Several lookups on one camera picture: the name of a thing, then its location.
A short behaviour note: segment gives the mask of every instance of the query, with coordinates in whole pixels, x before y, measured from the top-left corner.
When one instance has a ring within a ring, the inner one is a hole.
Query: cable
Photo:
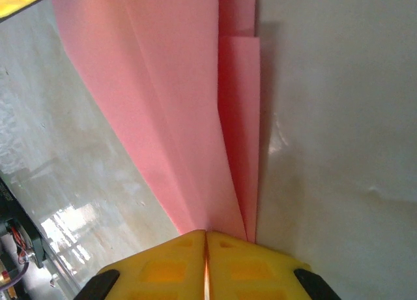
[[[24,274],[26,274],[28,268],[29,268],[29,261],[25,263],[25,266],[23,267],[22,271],[19,274],[17,274],[16,277],[14,277],[10,282],[0,286],[0,292],[8,290],[9,288],[16,285],[22,279]]]

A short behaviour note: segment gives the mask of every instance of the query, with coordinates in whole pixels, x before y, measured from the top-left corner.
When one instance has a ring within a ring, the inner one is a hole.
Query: reflective surface
[[[342,299],[417,293],[417,0],[259,0],[258,242]],[[176,236],[57,36],[0,25],[0,170],[78,284]]]

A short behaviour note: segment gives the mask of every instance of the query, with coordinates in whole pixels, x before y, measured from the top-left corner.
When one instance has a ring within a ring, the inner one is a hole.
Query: white surface
[[[416,3],[259,0],[258,242],[312,264],[342,299],[417,294]],[[0,43],[0,170],[74,278],[174,237],[49,2],[1,24]]]

